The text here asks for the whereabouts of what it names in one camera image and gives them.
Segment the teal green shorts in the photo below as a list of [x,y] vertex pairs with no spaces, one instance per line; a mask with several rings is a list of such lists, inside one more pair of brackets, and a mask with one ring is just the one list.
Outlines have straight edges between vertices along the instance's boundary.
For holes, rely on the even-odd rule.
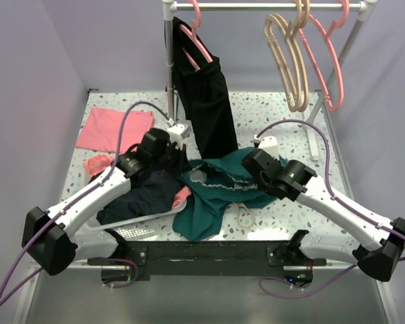
[[191,170],[182,181],[191,190],[186,207],[177,213],[173,231],[197,242],[217,235],[225,210],[230,203],[243,203],[250,209],[262,209],[275,200],[257,188],[241,162],[255,151],[254,147],[238,149],[219,159],[191,159]]

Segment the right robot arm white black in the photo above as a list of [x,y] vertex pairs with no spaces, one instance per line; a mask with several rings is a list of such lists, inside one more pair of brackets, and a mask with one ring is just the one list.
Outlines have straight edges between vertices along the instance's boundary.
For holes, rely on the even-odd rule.
[[282,165],[257,148],[243,158],[242,166],[265,194],[307,206],[352,236],[347,240],[300,229],[276,250],[277,257],[295,265],[313,259],[341,261],[356,265],[373,279],[387,282],[392,278],[405,249],[405,219],[372,212],[328,186],[315,170],[297,160]]

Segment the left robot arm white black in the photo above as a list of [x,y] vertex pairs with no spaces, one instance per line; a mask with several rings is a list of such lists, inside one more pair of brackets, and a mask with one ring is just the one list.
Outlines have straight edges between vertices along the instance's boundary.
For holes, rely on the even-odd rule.
[[94,181],[47,210],[35,207],[25,219],[22,248],[49,275],[57,275],[74,261],[104,258],[122,263],[126,248],[95,226],[95,215],[117,197],[131,191],[155,171],[178,176],[190,169],[184,139],[187,126],[152,128],[140,144],[131,146]]

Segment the black shorts on hanger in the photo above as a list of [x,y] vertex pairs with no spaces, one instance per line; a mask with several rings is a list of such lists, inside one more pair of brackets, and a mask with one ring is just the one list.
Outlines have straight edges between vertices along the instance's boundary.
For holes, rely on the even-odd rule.
[[181,19],[173,19],[173,86],[192,124],[197,148],[203,159],[217,159],[238,149],[234,119],[220,60],[205,46],[212,63],[202,56],[194,43],[180,30]]

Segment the pink hanger holding shorts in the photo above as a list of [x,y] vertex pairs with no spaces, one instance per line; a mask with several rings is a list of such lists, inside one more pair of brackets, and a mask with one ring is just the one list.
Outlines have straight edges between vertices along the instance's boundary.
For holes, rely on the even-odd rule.
[[188,2],[192,5],[194,12],[196,14],[196,17],[192,20],[191,29],[181,25],[180,30],[194,43],[194,45],[201,52],[202,56],[207,61],[207,63],[212,63],[213,58],[211,57],[211,54],[207,51],[205,46],[199,41],[198,35],[197,35],[197,30],[200,27],[201,22],[202,22],[198,1],[188,0]]

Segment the pink garment in basket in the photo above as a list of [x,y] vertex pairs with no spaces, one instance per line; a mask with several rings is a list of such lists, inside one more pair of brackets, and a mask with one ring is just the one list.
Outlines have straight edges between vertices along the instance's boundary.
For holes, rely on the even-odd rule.
[[182,206],[191,194],[192,194],[191,189],[189,189],[189,187],[187,186],[184,186],[179,192],[175,194],[171,208],[177,209],[180,206]]

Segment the dark navy garment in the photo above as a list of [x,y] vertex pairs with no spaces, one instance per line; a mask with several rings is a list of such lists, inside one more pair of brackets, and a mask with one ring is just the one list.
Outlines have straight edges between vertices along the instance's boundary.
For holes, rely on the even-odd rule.
[[103,207],[97,221],[105,225],[173,210],[174,196],[184,186],[164,171],[153,172],[140,185]]

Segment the pink folded shirt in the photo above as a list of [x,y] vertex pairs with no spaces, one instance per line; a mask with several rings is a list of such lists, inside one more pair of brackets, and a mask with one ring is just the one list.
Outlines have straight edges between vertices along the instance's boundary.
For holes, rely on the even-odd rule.
[[[76,141],[76,147],[101,152],[116,152],[119,129],[124,113],[111,109],[92,108]],[[154,125],[152,111],[132,110],[124,124],[120,153],[140,143],[142,137]]]

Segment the coral patterned garment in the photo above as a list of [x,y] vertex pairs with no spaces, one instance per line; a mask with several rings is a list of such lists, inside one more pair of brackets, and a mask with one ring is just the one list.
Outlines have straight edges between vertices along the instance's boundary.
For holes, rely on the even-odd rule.
[[88,174],[92,177],[98,173],[102,173],[107,167],[109,167],[114,161],[114,158],[108,155],[97,155],[91,157],[83,162],[83,167]]

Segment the white laundry basket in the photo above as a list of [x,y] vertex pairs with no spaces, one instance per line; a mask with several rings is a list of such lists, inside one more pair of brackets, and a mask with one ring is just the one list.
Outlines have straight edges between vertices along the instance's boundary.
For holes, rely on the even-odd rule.
[[177,213],[183,211],[186,205],[187,201],[185,200],[178,208],[165,213],[137,217],[106,225],[101,225],[93,216],[81,227],[81,230],[88,232],[112,230],[129,241],[156,240],[172,231],[174,217]]

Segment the white metal clothes rack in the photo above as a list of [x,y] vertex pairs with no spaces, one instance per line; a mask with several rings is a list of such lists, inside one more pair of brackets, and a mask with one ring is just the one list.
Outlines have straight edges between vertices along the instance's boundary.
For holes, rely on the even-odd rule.
[[[370,17],[375,4],[375,1],[362,1],[360,3],[357,21],[341,53],[336,53],[331,41],[331,35],[334,30],[340,29],[346,23],[349,12],[352,9],[352,4],[349,1],[339,2],[342,16],[338,20],[333,20],[329,28],[324,28],[320,21],[312,15],[309,1],[295,1],[292,9],[295,11],[296,17],[293,20],[286,21],[280,14],[272,13],[269,14],[264,21],[263,32],[265,40],[281,77],[288,109],[291,112],[301,112],[304,117],[304,122],[307,123],[304,127],[304,131],[307,136],[310,157],[313,161],[319,158],[317,139],[315,130],[313,129],[313,122],[319,112],[319,108],[315,107],[310,113],[306,112],[310,92],[308,89],[308,78],[304,59],[297,40],[300,39],[302,41],[308,58],[313,65],[316,77],[321,85],[321,96],[319,97],[318,106],[326,106],[330,111],[337,111],[344,102],[344,81],[341,66],[360,28]],[[177,113],[174,101],[175,88],[172,81],[173,19],[174,12],[184,9],[194,11],[189,2],[187,4],[177,3],[176,1],[163,2],[166,66],[168,69],[166,86],[167,115],[170,119],[175,119]],[[329,51],[333,71],[328,78],[323,77],[313,51],[303,32],[304,27],[309,22],[319,31]]]

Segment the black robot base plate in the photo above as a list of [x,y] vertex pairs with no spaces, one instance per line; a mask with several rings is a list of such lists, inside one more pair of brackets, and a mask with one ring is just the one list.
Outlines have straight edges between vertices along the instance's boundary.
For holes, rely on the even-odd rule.
[[251,276],[283,275],[288,267],[310,270],[326,266],[325,259],[310,260],[287,240],[126,241],[112,256],[88,259],[102,266],[102,279],[122,280],[126,273],[139,280],[154,275]]

